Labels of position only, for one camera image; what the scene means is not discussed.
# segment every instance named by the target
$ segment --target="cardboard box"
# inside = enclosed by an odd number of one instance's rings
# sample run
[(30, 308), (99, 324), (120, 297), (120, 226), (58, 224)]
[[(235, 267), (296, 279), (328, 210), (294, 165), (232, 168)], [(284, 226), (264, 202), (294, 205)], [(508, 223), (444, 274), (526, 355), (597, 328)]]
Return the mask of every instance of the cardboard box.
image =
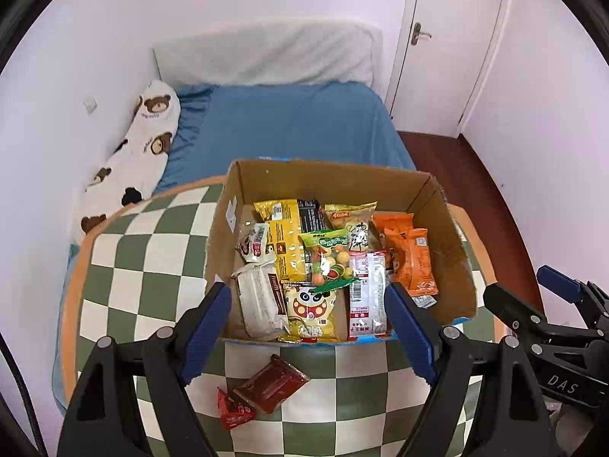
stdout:
[[(476, 289), (461, 239), (437, 180), (424, 172), (320, 161), (237, 160), (228, 170), (208, 239), (205, 278), (208, 289), (219, 277), (230, 284), (233, 303), (224, 337), (248, 340), (232, 272), (243, 265), (235, 250), (241, 222), (259, 220), (255, 201), (316, 198), (323, 205), (360, 205), (378, 201), (379, 211), (414, 213), (417, 228), (429, 230), (434, 277), (440, 291), (430, 312), (443, 325), (474, 317)], [(347, 337), (346, 300), (337, 295), (337, 335)]]

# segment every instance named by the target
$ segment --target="cable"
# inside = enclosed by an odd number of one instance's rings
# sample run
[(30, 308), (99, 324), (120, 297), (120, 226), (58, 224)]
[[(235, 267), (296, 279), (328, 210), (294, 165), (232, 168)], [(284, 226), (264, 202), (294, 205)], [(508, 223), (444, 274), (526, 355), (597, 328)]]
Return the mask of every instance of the cable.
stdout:
[(0, 333), (0, 352), (4, 356), (4, 360), (8, 364), (8, 368), (10, 372), (13, 374), (13, 378), (15, 383), (17, 384), (17, 388), (19, 388), (19, 393), (21, 394), (21, 400), (23, 400), (23, 405), (26, 408), (27, 418), (30, 422), (30, 428), (32, 429), (32, 433), (34, 435), (34, 441), (36, 442), (36, 446), (38, 447), (38, 451), (41, 453), (43, 457), (49, 457), (49, 454), (46, 451), (45, 441), (42, 438), (42, 433), (40, 432), (40, 426), (38, 425), (38, 420), (36, 419), (36, 412), (34, 411), (34, 406), (32, 404), (32, 399), (30, 398), (30, 394), (27, 391), (26, 382), (23, 380), (21, 376), (21, 372), (17, 367), (17, 363), (14, 361), (13, 354), (10, 353), (8, 349), (8, 345), (4, 341), (2, 337), (2, 333)]

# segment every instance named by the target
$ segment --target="door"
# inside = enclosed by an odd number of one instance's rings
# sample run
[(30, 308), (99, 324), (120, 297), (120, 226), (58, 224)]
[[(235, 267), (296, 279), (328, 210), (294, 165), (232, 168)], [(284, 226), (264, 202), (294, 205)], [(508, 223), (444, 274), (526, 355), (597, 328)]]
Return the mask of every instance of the door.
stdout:
[(391, 108), (397, 130), (459, 134), (500, 4), (501, 0), (416, 0)]

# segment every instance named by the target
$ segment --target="red wrapper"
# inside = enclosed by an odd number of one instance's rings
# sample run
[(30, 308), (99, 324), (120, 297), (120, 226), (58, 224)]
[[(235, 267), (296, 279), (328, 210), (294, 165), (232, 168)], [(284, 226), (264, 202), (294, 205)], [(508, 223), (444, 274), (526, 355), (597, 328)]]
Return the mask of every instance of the red wrapper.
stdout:
[(255, 412), (247, 405), (234, 401), (219, 388), (218, 409), (220, 409), (220, 421), (225, 430), (232, 430), (251, 421), (255, 416)]
[(311, 379), (277, 354), (234, 393), (250, 406), (272, 414), (281, 403)]

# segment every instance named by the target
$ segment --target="door frame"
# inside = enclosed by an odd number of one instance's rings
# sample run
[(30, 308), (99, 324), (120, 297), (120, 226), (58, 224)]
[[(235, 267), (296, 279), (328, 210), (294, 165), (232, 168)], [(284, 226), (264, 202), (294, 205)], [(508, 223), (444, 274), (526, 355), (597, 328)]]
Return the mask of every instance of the door frame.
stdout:
[[(404, 2), (404, 14), (402, 17), (402, 25), (400, 28), (400, 37), (398, 38), (398, 46), (395, 51), (394, 68), (391, 72), (391, 78), (389, 79), (389, 87), (387, 88), (387, 94), (385, 96), (385, 107), (389, 111), (389, 115), (392, 115), (394, 107), (395, 96), (398, 92), (398, 85), (400, 83), (402, 71), (404, 69), (404, 62), (406, 61), (406, 53), (410, 45), (410, 35), (412, 34), (412, 26), (414, 24), (414, 17), (416, 12), (416, 1), (417, 0), (406, 0)], [(488, 72), (492, 66), (494, 57), (498, 50), (501, 42), (501, 36), (503, 35), (503, 29), (507, 22), (507, 15), (511, 6), (512, 0), (501, 0), (499, 4), (499, 12), (497, 13), (497, 19), (493, 28), (490, 42), (488, 43), (488, 49), (482, 62), (482, 68), (474, 84), (474, 88), (471, 91), (470, 98), (465, 104), (465, 108), (458, 122), (456, 132), (454, 136), (457, 137), (464, 130), (468, 119), (470, 118), (471, 112), (474, 106), (476, 106), (477, 100), (480, 97), (482, 88), (486, 83)]]

